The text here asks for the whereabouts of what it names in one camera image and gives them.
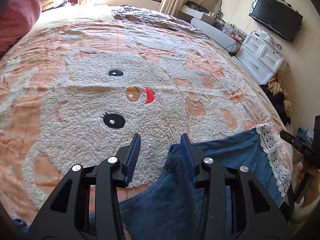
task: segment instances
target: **bedspread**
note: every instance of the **bedspread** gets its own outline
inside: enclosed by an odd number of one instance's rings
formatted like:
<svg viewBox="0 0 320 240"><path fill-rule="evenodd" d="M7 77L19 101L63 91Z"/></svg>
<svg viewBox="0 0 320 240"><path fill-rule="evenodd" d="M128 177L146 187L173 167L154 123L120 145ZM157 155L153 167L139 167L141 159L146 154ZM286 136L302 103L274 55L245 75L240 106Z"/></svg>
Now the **bedspread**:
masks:
<svg viewBox="0 0 320 240"><path fill-rule="evenodd" d="M158 178L184 132L209 141L268 122L285 194L292 149L253 79L209 40L106 11L43 13L0 61L0 201L11 217L32 222L72 165L99 164L136 132L141 152L131 187Z"/></svg>

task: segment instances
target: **lace trim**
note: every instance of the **lace trim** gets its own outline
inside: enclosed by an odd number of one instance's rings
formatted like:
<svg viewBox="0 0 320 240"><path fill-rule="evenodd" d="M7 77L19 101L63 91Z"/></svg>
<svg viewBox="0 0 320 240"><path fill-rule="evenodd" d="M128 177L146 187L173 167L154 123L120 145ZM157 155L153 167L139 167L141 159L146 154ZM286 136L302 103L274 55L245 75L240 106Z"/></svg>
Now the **lace trim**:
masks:
<svg viewBox="0 0 320 240"><path fill-rule="evenodd" d="M256 130L260 135L260 145L268 156L269 164L272 168L273 175L276 178L281 197L285 197L290 186L290 171L279 159L271 126L271 123L258 124Z"/></svg>

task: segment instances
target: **television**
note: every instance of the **television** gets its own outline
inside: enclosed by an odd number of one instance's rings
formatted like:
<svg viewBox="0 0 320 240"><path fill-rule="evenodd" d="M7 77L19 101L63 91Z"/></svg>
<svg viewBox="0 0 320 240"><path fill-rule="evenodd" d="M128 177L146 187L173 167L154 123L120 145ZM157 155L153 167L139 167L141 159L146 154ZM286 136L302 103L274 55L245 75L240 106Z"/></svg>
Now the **television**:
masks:
<svg viewBox="0 0 320 240"><path fill-rule="evenodd" d="M302 27L302 15L289 6L278 0L255 0L249 16L281 38L293 42Z"/></svg>

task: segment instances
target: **finger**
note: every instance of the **finger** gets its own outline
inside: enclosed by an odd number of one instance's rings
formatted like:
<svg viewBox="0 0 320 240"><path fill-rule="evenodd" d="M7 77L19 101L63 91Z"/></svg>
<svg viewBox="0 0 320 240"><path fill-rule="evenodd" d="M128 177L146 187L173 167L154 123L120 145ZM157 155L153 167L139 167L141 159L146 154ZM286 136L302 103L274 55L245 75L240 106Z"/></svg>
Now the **finger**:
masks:
<svg viewBox="0 0 320 240"><path fill-rule="evenodd" d="M297 170L300 172L303 170L303 164L302 163L298 163L297 164Z"/></svg>
<svg viewBox="0 0 320 240"><path fill-rule="evenodd" d="M296 151L296 152L295 152L295 156L296 156L297 158L302 158L303 155L302 155L300 152Z"/></svg>
<svg viewBox="0 0 320 240"><path fill-rule="evenodd" d="M125 224L122 223L122 227L123 227L123 232L124 232L124 238L125 240L131 240L131 236L129 235L127 229L125 229Z"/></svg>
<svg viewBox="0 0 320 240"><path fill-rule="evenodd" d="M302 172L298 173L298 174L297 174L297 178L296 178L296 182L297 182L298 184L300 184L301 181L303 181L303 178L304 178L304 174L303 174Z"/></svg>

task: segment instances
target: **wall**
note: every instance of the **wall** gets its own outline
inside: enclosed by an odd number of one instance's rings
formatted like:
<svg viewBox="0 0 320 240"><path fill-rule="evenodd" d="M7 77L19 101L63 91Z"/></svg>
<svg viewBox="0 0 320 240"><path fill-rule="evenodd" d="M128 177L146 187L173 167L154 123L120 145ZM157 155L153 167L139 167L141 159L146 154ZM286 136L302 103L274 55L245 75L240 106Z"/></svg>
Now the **wall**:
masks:
<svg viewBox="0 0 320 240"><path fill-rule="evenodd" d="M157 11L160 3L152 0L94 0L94 5L107 4L109 6L118 6L128 4L137 8L147 8L149 10Z"/></svg>
<svg viewBox="0 0 320 240"><path fill-rule="evenodd" d="M226 22L237 25L250 33L260 28L248 14L254 0L222 0L221 10ZM272 37L281 44L289 70L284 74L284 82L292 101L292 125L313 129L314 118L320 114L320 16L310 0L286 0L292 8L303 15L302 30L293 43Z"/></svg>

